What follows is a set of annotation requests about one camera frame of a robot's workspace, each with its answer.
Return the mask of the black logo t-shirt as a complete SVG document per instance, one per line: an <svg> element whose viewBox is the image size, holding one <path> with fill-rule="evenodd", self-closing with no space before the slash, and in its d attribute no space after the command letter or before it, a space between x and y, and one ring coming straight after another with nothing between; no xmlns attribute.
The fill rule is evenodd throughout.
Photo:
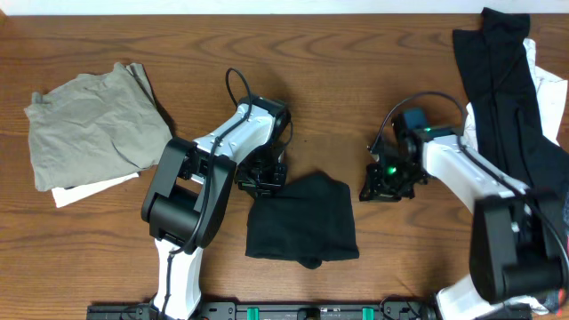
<svg viewBox="0 0 569 320"><path fill-rule="evenodd" d="M245 255L307 269L358 259L349 185L315 172L257 199L248 215Z"/></svg>

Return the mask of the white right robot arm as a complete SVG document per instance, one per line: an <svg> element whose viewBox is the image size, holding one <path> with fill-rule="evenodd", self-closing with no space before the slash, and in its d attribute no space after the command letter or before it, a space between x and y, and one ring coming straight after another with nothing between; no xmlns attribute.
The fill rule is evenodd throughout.
<svg viewBox="0 0 569 320"><path fill-rule="evenodd" d="M568 250L556 195L509 177L463 142L452 127L398 126L396 145L376 136L362 202L413 198L428 178L443 182L472 213L469 273L440 290L424 319L517 316L555 294L568 301Z"/></svg>

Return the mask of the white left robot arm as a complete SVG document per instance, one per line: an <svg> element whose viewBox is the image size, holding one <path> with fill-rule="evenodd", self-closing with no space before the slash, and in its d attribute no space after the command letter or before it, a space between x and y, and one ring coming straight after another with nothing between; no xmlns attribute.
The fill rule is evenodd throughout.
<svg viewBox="0 0 569 320"><path fill-rule="evenodd" d="M204 249L223 221L231 189L273 196L286 181L279 139L292 127L279 100L242 98L236 113L208 135L171 139L164 147L141 208L159 256L154 319L188 319L200 300Z"/></svg>

